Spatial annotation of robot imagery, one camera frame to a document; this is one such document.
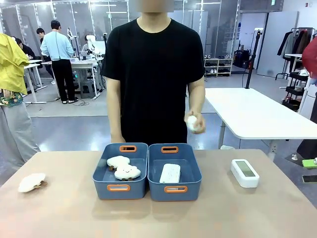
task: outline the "glass wall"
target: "glass wall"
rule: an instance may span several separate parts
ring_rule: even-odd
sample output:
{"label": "glass wall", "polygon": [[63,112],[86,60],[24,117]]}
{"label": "glass wall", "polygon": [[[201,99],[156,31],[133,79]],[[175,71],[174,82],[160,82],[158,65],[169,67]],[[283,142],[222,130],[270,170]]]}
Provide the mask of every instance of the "glass wall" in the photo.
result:
{"label": "glass wall", "polygon": [[[200,35],[205,55],[225,56],[232,54],[239,1],[174,0],[174,12],[168,15]],[[61,23],[64,35],[68,28],[77,35],[78,47],[82,48],[86,35],[95,35],[97,41],[102,41],[103,33],[109,34],[115,27],[141,15],[129,8],[128,0],[35,0],[2,8],[1,12],[4,33],[21,38],[36,55],[40,55],[36,29],[41,27],[46,33],[50,32],[53,19]]]}

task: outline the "white ball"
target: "white ball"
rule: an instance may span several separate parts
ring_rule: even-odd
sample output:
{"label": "white ball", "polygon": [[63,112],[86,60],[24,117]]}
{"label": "white ball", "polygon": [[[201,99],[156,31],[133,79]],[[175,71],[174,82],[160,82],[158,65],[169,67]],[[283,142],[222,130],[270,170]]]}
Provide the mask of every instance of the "white ball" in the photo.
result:
{"label": "white ball", "polygon": [[200,125],[197,127],[194,127],[195,122],[197,121],[197,117],[195,116],[189,116],[187,119],[187,127],[190,131],[198,131],[201,129]]}

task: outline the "black t-shirt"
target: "black t-shirt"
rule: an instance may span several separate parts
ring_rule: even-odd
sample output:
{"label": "black t-shirt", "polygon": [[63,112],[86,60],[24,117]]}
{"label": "black t-shirt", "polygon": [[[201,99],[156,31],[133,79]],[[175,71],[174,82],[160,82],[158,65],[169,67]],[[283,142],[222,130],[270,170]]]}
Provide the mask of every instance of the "black t-shirt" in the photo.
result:
{"label": "black t-shirt", "polygon": [[109,36],[102,75],[120,80],[122,134],[151,127],[154,135],[154,127],[156,134],[170,127],[187,135],[186,86],[204,74],[199,35],[174,20],[159,33],[134,20]]}

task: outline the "cloud-shaped plush toy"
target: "cloud-shaped plush toy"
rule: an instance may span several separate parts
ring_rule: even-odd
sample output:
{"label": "cloud-shaped plush toy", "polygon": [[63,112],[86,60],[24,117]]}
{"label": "cloud-shaped plush toy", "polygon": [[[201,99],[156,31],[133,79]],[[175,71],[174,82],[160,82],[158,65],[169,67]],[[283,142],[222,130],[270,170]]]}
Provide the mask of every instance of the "cloud-shaped plush toy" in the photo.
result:
{"label": "cloud-shaped plush toy", "polygon": [[132,165],[119,165],[117,171],[114,172],[116,179],[120,180],[132,180],[140,176],[141,171]]}
{"label": "cloud-shaped plush toy", "polygon": [[115,156],[110,159],[107,159],[107,165],[109,166],[109,170],[112,171],[117,169],[120,165],[129,165],[130,159],[124,156]]}

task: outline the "door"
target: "door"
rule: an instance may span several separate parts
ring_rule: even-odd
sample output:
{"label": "door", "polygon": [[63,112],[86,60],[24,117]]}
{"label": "door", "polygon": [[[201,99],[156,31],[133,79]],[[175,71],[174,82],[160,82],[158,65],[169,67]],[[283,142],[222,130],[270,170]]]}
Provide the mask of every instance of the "door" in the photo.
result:
{"label": "door", "polygon": [[298,11],[270,12],[264,35],[258,74],[275,77],[283,72],[284,62],[277,52],[284,39],[285,33],[297,27]]}

